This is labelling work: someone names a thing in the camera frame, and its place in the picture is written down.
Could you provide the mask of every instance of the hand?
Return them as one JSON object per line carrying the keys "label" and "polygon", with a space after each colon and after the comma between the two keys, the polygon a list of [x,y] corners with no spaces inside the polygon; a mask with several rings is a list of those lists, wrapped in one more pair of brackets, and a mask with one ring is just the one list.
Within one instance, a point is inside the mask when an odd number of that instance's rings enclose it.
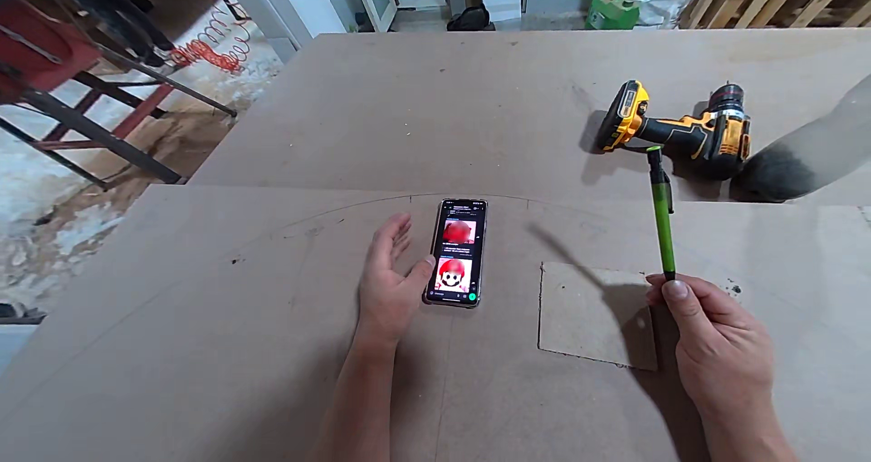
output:
{"label": "hand", "polygon": [[394,271],[396,258],[411,244],[411,215],[397,213],[376,232],[360,278],[357,336],[395,347],[421,303],[436,259],[420,260],[408,276]]}
{"label": "hand", "polygon": [[774,358],[765,327],[708,281],[685,275],[647,281],[647,301],[664,301],[678,323],[680,379],[702,418],[741,423],[772,414]]}

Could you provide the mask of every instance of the red air hose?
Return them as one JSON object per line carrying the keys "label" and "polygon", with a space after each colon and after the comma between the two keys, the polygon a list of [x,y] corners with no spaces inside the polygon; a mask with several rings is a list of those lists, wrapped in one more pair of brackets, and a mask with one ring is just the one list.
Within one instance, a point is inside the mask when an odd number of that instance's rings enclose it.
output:
{"label": "red air hose", "polygon": [[245,28],[246,22],[233,22],[232,24],[245,31],[245,38],[234,36],[233,39],[237,43],[233,45],[228,53],[219,54],[215,52],[206,40],[218,45],[218,37],[226,37],[226,34],[232,31],[225,22],[218,19],[217,16],[219,15],[229,16],[230,14],[225,13],[216,6],[212,11],[212,19],[209,20],[209,26],[197,34],[197,39],[176,47],[170,52],[169,57],[176,65],[185,67],[202,59],[233,74],[242,72],[243,67],[241,64],[248,59],[248,53],[251,52],[251,46],[248,45],[248,42],[251,40],[251,33]]}

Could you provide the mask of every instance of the drill handle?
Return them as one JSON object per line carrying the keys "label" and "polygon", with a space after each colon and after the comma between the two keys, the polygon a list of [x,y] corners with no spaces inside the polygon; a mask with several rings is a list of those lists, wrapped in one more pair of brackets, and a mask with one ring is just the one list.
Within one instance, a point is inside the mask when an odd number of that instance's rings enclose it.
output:
{"label": "drill handle", "polygon": [[710,132],[701,120],[691,117],[683,117],[680,120],[645,118],[638,127],[635,137],[654,144],[674,145],[688,154],[696,154]]}

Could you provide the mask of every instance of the yellow drill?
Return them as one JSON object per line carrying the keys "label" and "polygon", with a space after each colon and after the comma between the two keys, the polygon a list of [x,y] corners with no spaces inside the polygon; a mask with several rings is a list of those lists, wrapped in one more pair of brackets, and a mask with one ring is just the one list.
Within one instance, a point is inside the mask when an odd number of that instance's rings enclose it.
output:
{"label": "yellow drill", "polygon": [[650,96],[639,81],[620,88],[596,135],[602,151],[612,151],[633,137],[674,146],[689,156],[705,178],[728,179],[750,156],[750,117],[744,112],[744,89],[726,84],[715,90],[700,118],[648,118]]}

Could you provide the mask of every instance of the fingernail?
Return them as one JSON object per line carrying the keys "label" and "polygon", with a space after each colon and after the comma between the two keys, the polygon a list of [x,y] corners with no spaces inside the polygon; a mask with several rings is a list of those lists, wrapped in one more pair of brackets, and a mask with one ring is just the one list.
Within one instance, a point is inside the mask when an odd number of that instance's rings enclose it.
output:
{"label": "fingernail", "polygon": [[671,280],[667,281],[665,285],[662,286],[662,293],[668,295],[672,299],[686,299],[686,294],[689,290],[686,288],[686,284],[680,280]]}

